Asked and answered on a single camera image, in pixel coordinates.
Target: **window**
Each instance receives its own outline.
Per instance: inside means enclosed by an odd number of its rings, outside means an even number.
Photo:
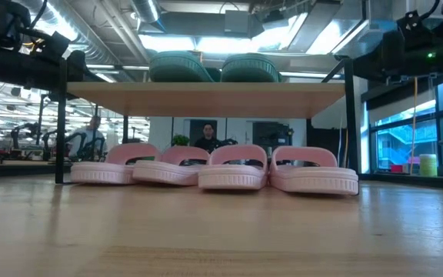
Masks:
[[[417,105],[414,162],[421,154],[436,154],[443,166],[443,84],[435,87],[435,100]],[[391,165],[411,161],[413,149],[413,108],[376,121],[370,128],[371,170],[388,170]]]
[[[376,126],[398,122],[401,120],[413,118],[414,109],[410,108],[404,112],[400,112],[396,115],[389,116],[387,118],[381,119],[375,123]],[[426,103],[420,104],[416,106],[416,116],[427,115],[435,112],[435,100],[428,101]]]
[[[411,161],[413,125],[403,125],[377,131],[377,158],[380,169],[403,165]],[[419,122],[415,128],[415,162],[421,154],[437,154],[437,127],[435,120]]]

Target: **ceiling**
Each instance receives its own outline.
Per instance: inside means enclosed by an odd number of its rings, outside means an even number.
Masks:
[[[42,0],[13,1],[27,6],[33,16],[42,5]],[[112,7],[107,8],[104,5],[106,9],[100,8],[104,2],[111,3]],[[208,67],[221,68],[223,61],[236,52],[258,51],[266,54],[280,71],[327,73],[337,63],[335,55],[354,58],[370,52],[380,42],[382,33],[395,28],[395,20],[404,16],[406,11],[417,8],[420,13],[426,12],[433,2],[434,0],[158,0],[162,7],[160,20],[167,15],[185,18],[182,16],[189,15],[189,12],[219,17],[220,13],[239,10],[253,14],[261,22],[270,11],[280,9],[285,16],[284,21],[288,23],[288,26],[266,30],[252,39],[227,40],[196,34],[172,35],[168,30],[168,34],[152,35],[145,31],[145,26],[148,27],[145,23],[138,30],[131,0],[49,0],[48,8],[37,28],[51,33],[58,31],[73,40],[69,50],[84,51],[88,64],[145,66],[153,54],[152,49],[162,51],[194,47],[204,50],[203,63]],[[125,28],[114,17],[112,9],[122,17]],[[439,9],[432,17],[432,20],[440,20],[436,19],[441,18]],[[179,21],[178,24],[179,30],[182,30],[183,25],[199,25],[198,22],[189,22],[188,18],[182,20],[184,21]],[[140,71],[125,74],[108,70],[100,73],[103,73],[100,74],[101,78],[109,82],[144,82],[147,79],[145,72]],[[23,121],[35,122],[40,95],[46,93],[32,90],[25,91],[24,97],[15,97],[11,95],[11,89],[10,85],[2,87],[0,84],[0,119],[3,121],[0,124],[0,138],[6,137],[9,129]],[[8,105],[15,106],[15,111],[9,111]],[[69,102],[67,131],[83,126],[93,114],[93,107],[93,103],[82,99]],[[122,116],[103,108],[100,113],[102,118],[106,118],[102,120],[102,132],[117,132],[117,139],[121,139]],[[56,104],[49,103],[44,111],[43,129],[51,130],[56,127],[56,114]],[[149,125],[146,118],[132,120],[130,127],[139,130],[137,134],[140,139],[148,138]]]

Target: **ceiling duct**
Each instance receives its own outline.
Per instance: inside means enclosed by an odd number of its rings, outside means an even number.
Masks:
[[[153,23],[160,19],[160,5],[156,0],[131,0],[131,4],[141,22]]]
[[[243,11],[227,11],[225,14],[197,12],[168,12],[162,15],[162,25],[169,35],[195,37],[252,38],[261,34],[262,23],[254,15]],[[140,25],[140,35],[164,35],[153,25]]]
[[[32,17],[37,15],[42,7],[42,0],[13,1],[28,8]],[[63,21],[67,22],[72,31],[76,33],[76,39],[72,39],[72,45],[80,45],[79,50],[82,50],[85,53],[87,64],[117,65],[121,63],[66,0],[48,0],[48,6],[44,11],[38,26],[42,22],[45,25],[55,26],[56,29],[58,29],[58,26],[61,25]],[[132,80],[129,76],[123,73],[118,75],[118,77],[125,81]]]

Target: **wooden shelf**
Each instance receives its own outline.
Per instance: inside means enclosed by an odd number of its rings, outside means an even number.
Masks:
[[[68,92],[129,116],[312,118],[344,84],[70,82]]]

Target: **shelf leg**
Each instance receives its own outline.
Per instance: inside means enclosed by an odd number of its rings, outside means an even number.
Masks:
[[[353,84],[353,60],[345,59],[346,122],[348,126],[349,168],[358,170],[357,125],[355,115],[355,87]]]
[[[129,136],[129,117],[124,115],[124,122],[122,126],[122,144],[128,143]]]
[[[65,131],[66,131],[66,93],[68,91],[68,66],[66,60],[59,63],[58,95],[58,132],[56,137],[55,183],[64,183],[65,174]]]

